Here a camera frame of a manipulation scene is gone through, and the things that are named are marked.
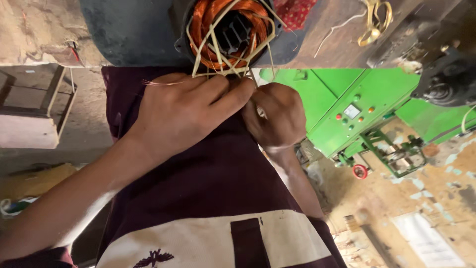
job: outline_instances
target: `red cloth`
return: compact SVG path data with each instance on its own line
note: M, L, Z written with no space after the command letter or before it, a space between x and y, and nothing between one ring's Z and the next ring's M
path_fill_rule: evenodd
M304 28L304 22L309 11L314 7L317 0L276 0L274 6L276 14L288 26L284 31L295 31Z

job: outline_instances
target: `white wire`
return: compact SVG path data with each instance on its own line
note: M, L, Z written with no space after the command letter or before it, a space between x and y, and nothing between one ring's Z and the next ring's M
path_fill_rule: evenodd
M340 28L340 27L344 27L347 23L349 23L349 21L353 20L353 19L356 19L356 18L362 18L365 16L365 14L367 14L367 10L362 13L362 14L359 14L359 15L354 15L352 17L350 17L350 19L348 19L347 21L345 21L344 23L338 25L338 26L333 26L330 28L330 33L322 40L321 44L319 45L319 48L317 49L316 51L316 54L314 54L314 58L317 56L317 54L319 53L319 50L321 50L321 47L322 47L322 44L324 44L324 41L329 38L329 36L334 32L335 29L337 28Z
M466 112L465 116L463 116L463 121L461 122L461 130L463 131L463 134L466 134L466 117L468 116L468 114L476 107L476 105L474 105L473 107L471 107L471 109L469 109L469 111Z
M73 88L73 93L76 93L76 89L74 88L74 82L73 82L73 68L69 69L69 73L71 76L71 87Z

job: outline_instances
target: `hand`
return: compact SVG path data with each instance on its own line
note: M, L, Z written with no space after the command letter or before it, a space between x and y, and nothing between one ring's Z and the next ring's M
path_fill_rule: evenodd
M256 105L265 112L260 117ZM270 83L253 93L243 110L248 131L268 156L283 152L306 135L306 116L299 93L294 89Z
M229 90L222 75L210 80L171 73L148 85L139 108L139 117L124 136L134 141L146 155L148 169L195 145L218 125L240 110L255 86L246 78Z

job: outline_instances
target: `copper wire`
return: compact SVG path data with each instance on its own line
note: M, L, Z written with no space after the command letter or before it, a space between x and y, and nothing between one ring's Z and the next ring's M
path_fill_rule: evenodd
M226 8L230 2L233 0L198 0L195 9L193 12L193 19L190 25L190 35L192 36L193 42L199 46L203 37L206 36L209 31L210 25L213 23L214 19L220 14L221 10ZM254 0L242 0L234 5L231 10L237 10L241 15L245 16L252 25L249 37L252 40L253 36L256 35L255 42L250 44L250 46L255 49L261 42L263 42L267 35L267 28L269 22L261 18L255 17L253 14L257 14L263 17L268 17L268 12L265 7L259 2ZM193 48L192 43L190 43L194 55L197 55L195 49ZM238 51L231 53L235 57L239 57L244 51L243 48L240 48ZM252 50L247 49L247 52L244 56L246 58ZM204 46L201 51L201 62L211 69L220 69L220 64L218 63L217 55L209 49L207 46ZM234 65L239 59L231 57L228 59L229 63ZM236 67L243 67L246 65L245 61L240 61ZM224 69L228 66L225 63L221 65Z

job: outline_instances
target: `forearm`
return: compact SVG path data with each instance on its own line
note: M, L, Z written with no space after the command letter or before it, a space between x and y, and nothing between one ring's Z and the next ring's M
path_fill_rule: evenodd
M304 214L314 218L323 218L324 213L316 192L301 168L293 148L270 155L276 171Z
M147 159L134 147L118 141L23 211L0 237L0 262L71 244L120 189L147 171Z

